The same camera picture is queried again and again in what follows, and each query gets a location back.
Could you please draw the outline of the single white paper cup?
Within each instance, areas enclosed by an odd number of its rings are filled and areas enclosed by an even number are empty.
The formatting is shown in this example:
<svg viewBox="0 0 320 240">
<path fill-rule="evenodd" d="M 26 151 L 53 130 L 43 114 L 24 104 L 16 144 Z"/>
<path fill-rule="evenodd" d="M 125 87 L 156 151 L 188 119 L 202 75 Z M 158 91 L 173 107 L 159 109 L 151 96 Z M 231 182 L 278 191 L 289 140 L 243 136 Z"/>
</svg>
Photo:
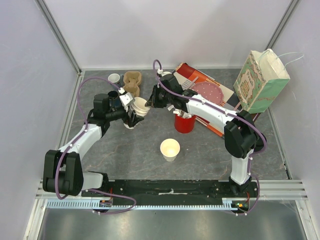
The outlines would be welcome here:
<svg viewBox="0 0 320 240">
<path fill-rule="evenodd" d="M 173 138 L 165 139 L 160 144 L 160 152 L 167 162 L 173 162 L 180 152 L 180 144 Z"/>
</svg>

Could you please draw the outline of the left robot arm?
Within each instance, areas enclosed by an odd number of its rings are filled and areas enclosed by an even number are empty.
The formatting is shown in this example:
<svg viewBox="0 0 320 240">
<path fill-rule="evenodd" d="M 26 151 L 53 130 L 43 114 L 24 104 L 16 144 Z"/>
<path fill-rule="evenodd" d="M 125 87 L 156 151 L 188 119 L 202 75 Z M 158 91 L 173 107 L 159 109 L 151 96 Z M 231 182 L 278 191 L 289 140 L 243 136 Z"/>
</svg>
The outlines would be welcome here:
<svg viewBox="0 0 320 240">
<path fill-rule="evenodd" d="M 93 109 L 85 116 L 80 132 L 66 145 L 45 154 L 43 190 L 55 193 L 59 199 L 90 189 L 99 197 L 106 196 L 110 191 L 107 174 L 83 171 L 82 158 L 106 134 L 111 122 L 122 120 L 128 129 L 133 129 L 144 120 L 144 115 L 134 108 L 136 100 L 130 93 L 117 99 L 106 93 L 95 95 Z"/>
</svg>

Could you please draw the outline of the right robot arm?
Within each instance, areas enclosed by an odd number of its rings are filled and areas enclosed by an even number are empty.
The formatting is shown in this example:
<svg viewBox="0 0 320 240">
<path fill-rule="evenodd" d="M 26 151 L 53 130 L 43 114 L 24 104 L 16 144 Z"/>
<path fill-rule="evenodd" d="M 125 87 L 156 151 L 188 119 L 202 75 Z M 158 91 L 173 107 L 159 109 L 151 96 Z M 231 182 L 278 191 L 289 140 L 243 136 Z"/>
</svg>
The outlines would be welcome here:
<svg viewBox="0 0 320 240">
<path fill-rule="evenodd" d="M 156 74 L 158 83 L 153 86 L 147 107 L 173 109 L 174 114 L 194 115 L 223 128 L 224 146 L 231 155 L 229 191 L 235 197 L 247 191 L 252 177 L 250 163 L 253 156 L 267 147 L 265 136 L 255 127 L 250 113 L 236 112 L 214 104 L 196 91 L 183 89 L 176 77 L 170 73 Z"/>
</svg>

